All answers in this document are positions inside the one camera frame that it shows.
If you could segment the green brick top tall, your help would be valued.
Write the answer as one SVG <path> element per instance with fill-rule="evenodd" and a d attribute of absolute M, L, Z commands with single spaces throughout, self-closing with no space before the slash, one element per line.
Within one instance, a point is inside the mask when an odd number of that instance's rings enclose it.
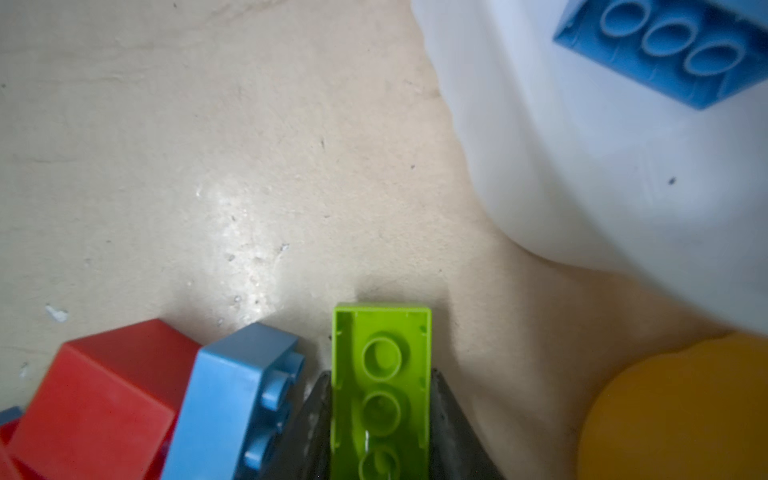
<path fill-rule="evenodd" d="M 334 308 L 331 478 L 428 478 L 431 370 L 430 308 Z"/>

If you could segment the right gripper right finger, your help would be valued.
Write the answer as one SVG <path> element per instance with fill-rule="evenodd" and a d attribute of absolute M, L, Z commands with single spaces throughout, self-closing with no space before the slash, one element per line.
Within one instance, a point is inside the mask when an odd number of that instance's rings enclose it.
<path fill-rule="evenodd" d="M 430 381 L 429 478 L 504 479 L 436 368 Z"/>

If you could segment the red square brick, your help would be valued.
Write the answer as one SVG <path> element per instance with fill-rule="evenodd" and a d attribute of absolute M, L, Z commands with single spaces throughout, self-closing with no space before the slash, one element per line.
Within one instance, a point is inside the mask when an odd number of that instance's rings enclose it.
<path fill-rule="evenodd" d="M 201 346 L 160 319 L 64 343 L 10 439 L 44 479 L 157 479 Z"/>

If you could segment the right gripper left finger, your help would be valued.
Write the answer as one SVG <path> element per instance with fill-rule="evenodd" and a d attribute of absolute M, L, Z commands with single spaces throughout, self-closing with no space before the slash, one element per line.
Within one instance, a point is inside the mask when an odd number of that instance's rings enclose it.
<path fill-rule="evenodd" d="M 329 479 L 331 372 L 323 371 L 285 431 L 264 479 Z"/>

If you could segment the light blue brick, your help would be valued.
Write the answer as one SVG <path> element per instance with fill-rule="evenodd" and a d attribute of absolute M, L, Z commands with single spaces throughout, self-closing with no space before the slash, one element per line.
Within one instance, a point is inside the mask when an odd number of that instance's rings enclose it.
<path fill-rule="evenodd" d="M 257 479 L 291 413 L 305 357 L 299 337 L 253 323 L 203 347 L 176 423 L 163 479 Z"/>

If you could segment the red long brick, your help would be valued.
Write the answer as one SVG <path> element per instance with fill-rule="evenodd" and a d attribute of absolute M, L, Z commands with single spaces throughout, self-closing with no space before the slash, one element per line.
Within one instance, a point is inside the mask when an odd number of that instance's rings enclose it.
<path fill-rule="evenodd" d="M 13 458 L 11 457 L 8 445 L 18 426 L 19 420 L 12 420 L 1 426 L 1 444 L 0 444 L 0 479 L 1 480 L 24 480 L 25 476 L 19 471 Z"/>

